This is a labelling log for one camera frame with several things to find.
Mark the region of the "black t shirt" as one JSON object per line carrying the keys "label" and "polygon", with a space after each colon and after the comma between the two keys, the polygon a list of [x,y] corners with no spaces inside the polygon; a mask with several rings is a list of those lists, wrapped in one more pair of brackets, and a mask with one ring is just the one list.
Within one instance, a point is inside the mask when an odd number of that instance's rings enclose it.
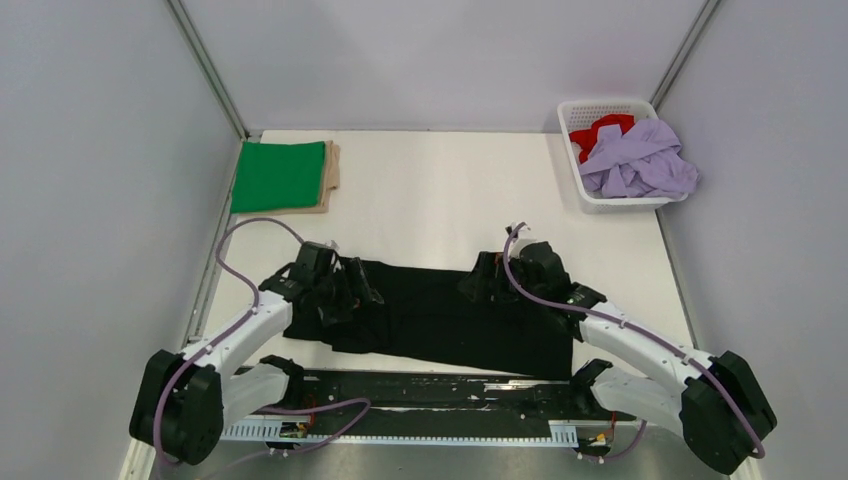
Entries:
{"label": "black t shirt", "polygon": [[342,353],[378,353],[550,380],[572,376],[573,340],[527,300],[473,302],[462,271],[363,263],[383,304],[357,308],[349,322],[325,329],[314,314],[284,332]]}

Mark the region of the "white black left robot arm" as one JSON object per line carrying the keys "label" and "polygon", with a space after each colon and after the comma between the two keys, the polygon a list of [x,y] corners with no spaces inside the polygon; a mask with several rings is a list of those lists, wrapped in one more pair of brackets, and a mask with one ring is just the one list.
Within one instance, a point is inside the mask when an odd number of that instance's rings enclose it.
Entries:
{"label": "white black left robot arm", "polygon": [[129,421],[133,439],[197,465],[247,416],[298,411],[307,390],[301,366],[275,355],[252,367],[245,361],[296,320],[337,327],[351,322],[355,309],[383,301],[360,259],[310,241],[293,262],[249,287],[248,306],[215,333],[177,353],[150,357]]}

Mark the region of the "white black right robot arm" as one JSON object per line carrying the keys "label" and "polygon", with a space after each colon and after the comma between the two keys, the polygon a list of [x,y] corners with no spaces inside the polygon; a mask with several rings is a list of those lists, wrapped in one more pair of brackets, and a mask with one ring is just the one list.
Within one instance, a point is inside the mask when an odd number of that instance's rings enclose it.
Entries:
{"label": "white black right robot arm", "polygon": [[749,363],[674,342],[633,320],[604,294],[572,280],[546,242],[482,252],[459,283],[472,301],[526,301],[556,332],[635,368],[592,360],[574,376],[571,403],[584,417],[626,413],[680,437],[712,470],[730,475],[762,458],[776,415]]}

